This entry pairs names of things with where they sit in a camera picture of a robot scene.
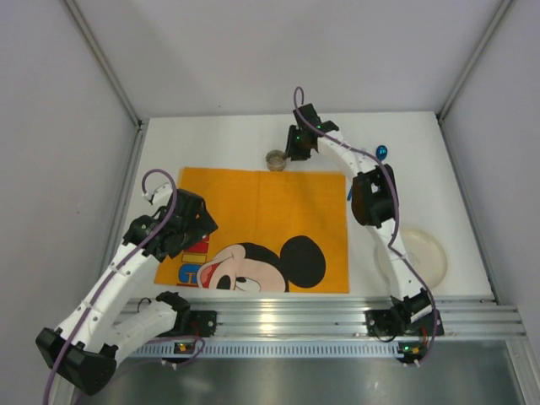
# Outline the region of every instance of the cartoon nose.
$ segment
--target cartoon nose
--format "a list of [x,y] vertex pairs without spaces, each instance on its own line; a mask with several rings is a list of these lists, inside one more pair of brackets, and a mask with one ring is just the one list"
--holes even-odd
[[230,289],[230,277],[223,276],[219,279],[216,289]]

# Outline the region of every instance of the orange towel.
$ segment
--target orange towel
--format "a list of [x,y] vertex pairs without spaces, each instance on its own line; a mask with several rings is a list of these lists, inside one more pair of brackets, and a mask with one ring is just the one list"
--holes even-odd
[[348,292],[340,174],[185,168],[219,226],[159,266],[157,284],[245,291]]

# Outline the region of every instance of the orange cloth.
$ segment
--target orange cloth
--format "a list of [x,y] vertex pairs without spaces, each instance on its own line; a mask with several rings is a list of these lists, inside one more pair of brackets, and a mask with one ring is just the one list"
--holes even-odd
[[[197,287],[198,263],[210,262],[226,246],[251,242],[279,255],[287,240],[305,235],[320,247],[326,272],[314,287],[303,289],[290,283],[289,290],[348,292],[343,175],[185,168],[181,170],[179,183],[181,188],[205,199],[219,229],[192,251],[165,259],[156,273],[157,284]],[[195,270],[185,271],[181,276],[179,271],[184,264]]]

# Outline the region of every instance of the cartoon eye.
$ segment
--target cartoon eye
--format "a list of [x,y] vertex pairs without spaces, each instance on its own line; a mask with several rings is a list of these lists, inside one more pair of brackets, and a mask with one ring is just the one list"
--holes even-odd
[[261,291],[261,285],[257,281],[245,277],[237,277],[235,287],[242,291],[250,291],[252,293]]

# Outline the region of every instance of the mickey mouse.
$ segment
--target mickey mouse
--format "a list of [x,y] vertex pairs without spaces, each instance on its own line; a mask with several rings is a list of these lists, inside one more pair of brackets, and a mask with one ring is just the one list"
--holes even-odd
[[301,235],[287,240],[279,256],[249,242],[227,246],[201,266],[197,284],[203,289],[288,293],[289,283],[303,289],[318,285],[325,271],[321,248]]

